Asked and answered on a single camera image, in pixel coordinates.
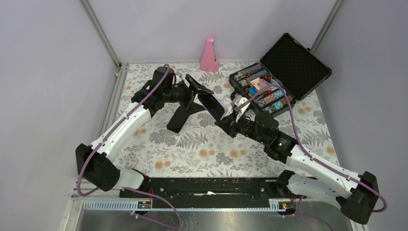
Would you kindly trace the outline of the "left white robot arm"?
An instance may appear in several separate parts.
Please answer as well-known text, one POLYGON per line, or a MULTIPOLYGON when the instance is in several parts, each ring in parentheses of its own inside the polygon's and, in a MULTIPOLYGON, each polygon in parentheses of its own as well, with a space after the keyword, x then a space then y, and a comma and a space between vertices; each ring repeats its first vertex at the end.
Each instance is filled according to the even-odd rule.
POLYGON ((178 80, 168 64, 155 69, 153 77, 131 98, 124 113, 89 145, 80 144, 76 150, 78 170, 77 193, 88 196, 94 192, 81 191, 81 181, 86 179, 104 192, 114 187, 131 188, 138 198, 149 193, 144 175, 136 170, 119 169, 114 165, 118 152, 127 140, 147 123, 166 103, 179 103, 179 107, 166 128, 179 133, 190 115, 205 110, 194 102, 197 95, 212 95, 213 91, 197 82, 189 74, 178 80))

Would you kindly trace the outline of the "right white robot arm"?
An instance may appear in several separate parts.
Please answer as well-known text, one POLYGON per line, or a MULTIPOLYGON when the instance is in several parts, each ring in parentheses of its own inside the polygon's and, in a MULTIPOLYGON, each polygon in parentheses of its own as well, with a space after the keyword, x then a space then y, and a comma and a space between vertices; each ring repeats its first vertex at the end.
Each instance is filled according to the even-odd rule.
POLYGON ((236 113, 215 122, 232 138, 241 134, 264 145, 273 160, 294 166, 312 175, 308 180, 292 171, 283 171, 276 192, 282 198, 292 194, 316 198, 338 208, 350 220, 366 225, 379 199, 377 178, 366 171, 350 171, 313 154, 299 141, 279 130, 279 123, 268 112, 256 114, 254 120, 236 113))

